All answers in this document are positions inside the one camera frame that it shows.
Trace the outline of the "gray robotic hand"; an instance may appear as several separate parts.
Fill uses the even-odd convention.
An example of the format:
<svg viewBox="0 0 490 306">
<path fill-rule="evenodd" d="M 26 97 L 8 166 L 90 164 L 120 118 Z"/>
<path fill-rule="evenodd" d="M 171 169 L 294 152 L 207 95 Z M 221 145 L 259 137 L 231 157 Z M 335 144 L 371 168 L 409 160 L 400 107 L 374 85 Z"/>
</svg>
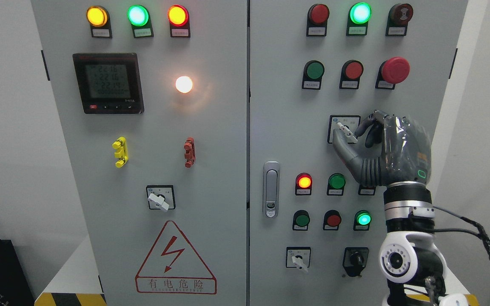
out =
<svg viewBox="0 0 490 306">
<path fill-rule="evenodd" d="M 374 110 L 354 132 L 367 132 L 365 146 L 381 145 L 378 157 L 363 157 L 348 143 L 342 130 L 333 130 L 332 146 L 350 174 L 367 187 L 400 182 L 427 185 L 431 171 L 431 139 L 416 120 Z"/>
</svg>

